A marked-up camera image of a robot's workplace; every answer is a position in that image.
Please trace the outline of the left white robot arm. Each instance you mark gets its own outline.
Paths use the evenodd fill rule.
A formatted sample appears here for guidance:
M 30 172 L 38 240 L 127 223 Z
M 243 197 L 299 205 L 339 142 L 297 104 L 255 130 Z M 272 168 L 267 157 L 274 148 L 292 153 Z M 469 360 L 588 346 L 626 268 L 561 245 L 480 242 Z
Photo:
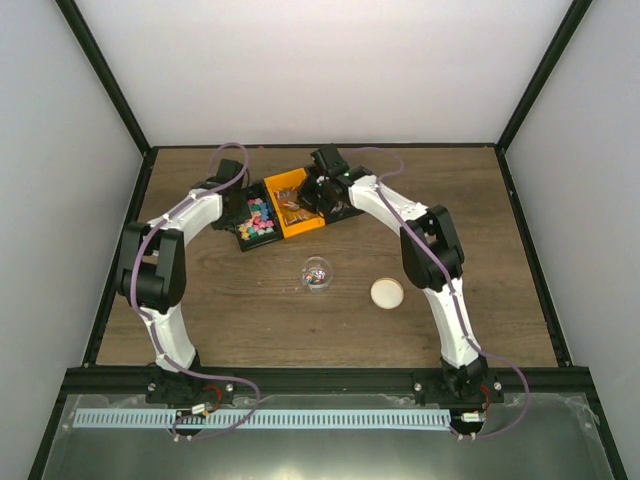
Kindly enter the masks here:
M 155 364 L 174 373 L 168 388 L 184 404 L 203 395 L 205 382 L 191 370 L 197 350 L 181 307 L 187 285 L 186 247 L 223 217 L 225 196 L 242 184 L 246 171 L 245 163 L 224 159 L 212 178 L 193 187 L 166 213 L 147 223 L 131 222 L 122 232 L 117 293 L 142 320 Z

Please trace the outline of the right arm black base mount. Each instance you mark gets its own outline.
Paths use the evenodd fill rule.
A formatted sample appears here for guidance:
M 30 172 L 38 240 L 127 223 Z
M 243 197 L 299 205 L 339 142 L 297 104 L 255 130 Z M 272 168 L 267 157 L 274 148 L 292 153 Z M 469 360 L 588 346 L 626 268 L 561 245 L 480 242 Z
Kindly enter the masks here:
M 460 368 L 442 359 L 439 369 L 418 370 L 411 374 L 416 402 L 445 408 L 481 407 L 486 402 L 490 405 L 503 403 L 503 394 L 494 387 L 497 381 L 498 378 L 493 375 L 487 359 L 482 355 Z

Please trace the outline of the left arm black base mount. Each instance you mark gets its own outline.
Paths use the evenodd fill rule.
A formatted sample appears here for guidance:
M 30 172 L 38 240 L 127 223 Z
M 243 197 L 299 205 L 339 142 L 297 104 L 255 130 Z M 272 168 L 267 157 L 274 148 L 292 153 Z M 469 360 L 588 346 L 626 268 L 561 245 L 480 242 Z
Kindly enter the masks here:
M 148 377 L 148 403 L 191 406 L 200 403 L 230 403 L 233 400 L 235 381 L 205 380 L 167 371 L 155 364 L 148 364 L 145 368 Z

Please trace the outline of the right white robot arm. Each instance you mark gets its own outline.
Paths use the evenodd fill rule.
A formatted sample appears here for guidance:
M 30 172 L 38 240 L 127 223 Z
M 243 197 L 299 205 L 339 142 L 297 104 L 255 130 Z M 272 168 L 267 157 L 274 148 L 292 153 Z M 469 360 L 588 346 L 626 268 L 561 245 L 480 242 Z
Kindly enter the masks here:
M 326 214 L 338 205 L 366 213 L 398 235 L 402 265 L 409 281 L 426 297 L 441 342 L 441 360 L 454 371 L 444 378 L 447 396 L 458 403 L 480 390 L 477 374 L 481 348 L 474 335 L 463 294 L 464 251 L 453 219 L 442 205 L 426 206 L 396 192 L 385 180 L 404 164 L 382 175 L 352 167 L 337 146 L 311 153 L 313 166 L 298 194 L 301 206 Z

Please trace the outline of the black bin with star candies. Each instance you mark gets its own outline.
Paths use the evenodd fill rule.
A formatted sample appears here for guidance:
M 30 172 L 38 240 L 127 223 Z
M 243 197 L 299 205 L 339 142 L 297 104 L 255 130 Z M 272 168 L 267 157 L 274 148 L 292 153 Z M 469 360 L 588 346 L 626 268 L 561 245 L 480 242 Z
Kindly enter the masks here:
M 274 201 L 264 181 L 240 191 L 234 213 L 234 233 L 242 252 L 284 239 Z

